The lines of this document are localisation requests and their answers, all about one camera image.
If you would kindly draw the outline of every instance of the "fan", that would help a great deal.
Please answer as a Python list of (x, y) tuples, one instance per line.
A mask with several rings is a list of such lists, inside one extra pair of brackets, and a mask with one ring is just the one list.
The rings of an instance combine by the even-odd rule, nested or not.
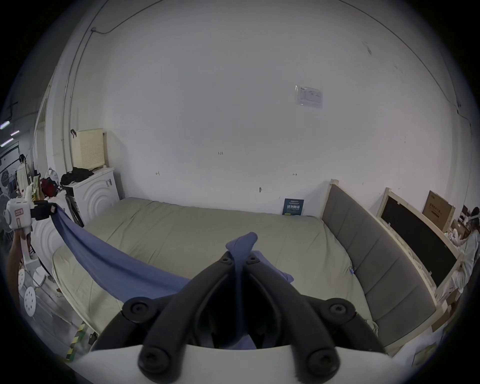
[(0, 229), (3, 229), (5, 232), (11, 232), (12, 229), (7, 224), (7, 219), (5, 218), (4, 212), (7, 208), (7, 203), (10, 200), (6, 194), (2, 193), (0, 195)]

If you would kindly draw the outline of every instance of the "blue book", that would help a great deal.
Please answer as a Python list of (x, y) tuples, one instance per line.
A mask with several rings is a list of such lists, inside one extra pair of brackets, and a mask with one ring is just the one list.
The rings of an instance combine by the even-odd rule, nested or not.
[(303, 208), (303, 200), (298, 199), (285, 199), (283, 204), (283, 213), (285, 216), (301, 215)]

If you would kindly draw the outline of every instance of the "white cloth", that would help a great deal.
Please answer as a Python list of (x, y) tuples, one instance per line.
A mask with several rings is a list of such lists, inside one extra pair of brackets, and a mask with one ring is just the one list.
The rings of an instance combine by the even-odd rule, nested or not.
[(20, 163), (17, 168), (17, 185), (22, 195), (26, 191), (28, 184), (27, 168), (25, 163)]
[(467, 237), (466, 241), (461, 241), (462, 245), (458, 250), (463, 253), (463, 261), (458, 271), (454, 271), (450, 280), (445, 284), (442, 292), (436, 294), (438, 301), (445, 300), (455, 289), (458, 288), (462, 292), (465, 285), (470, 280), (473, 272), (473, 266), (479, 257), (480, 233), (478, 230), (473, 231)]

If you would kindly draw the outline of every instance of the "red bag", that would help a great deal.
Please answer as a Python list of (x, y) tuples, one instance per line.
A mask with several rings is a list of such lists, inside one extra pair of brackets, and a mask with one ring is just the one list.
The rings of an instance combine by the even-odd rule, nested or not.
[(59, 186), (50, 177), (46, 179), (42, 179), (41, 186), (42, 186), (42, 192), (45, 196), (48, 196), (48, 197), (57, 196)]

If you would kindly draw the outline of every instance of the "screw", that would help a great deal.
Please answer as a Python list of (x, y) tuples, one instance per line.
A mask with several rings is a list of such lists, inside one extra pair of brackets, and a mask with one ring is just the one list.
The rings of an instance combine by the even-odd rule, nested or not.
[(155, 347), (144, 347), (138, 359), (138, 366), (149, 372), (162, 373), (170, 366), (167, 353)]
[(343, 304), (334, 304), (330, 307), (330, 312), (336, 315), (344, 315), (347, 313), (347, 309)]
[(141, 313), (145, 313), (146, 311), (148, 310), (148, 305), (146, 305), (145, 303), (135, 303), (134, 305), (132, 305), (132, 313), (135, 313), (135, 314), (141, 314)]
[(308, 357), (307, 367), (315, 376), (327, 376), (338, 369), (338, 359), (332, 350), (319, 349)]

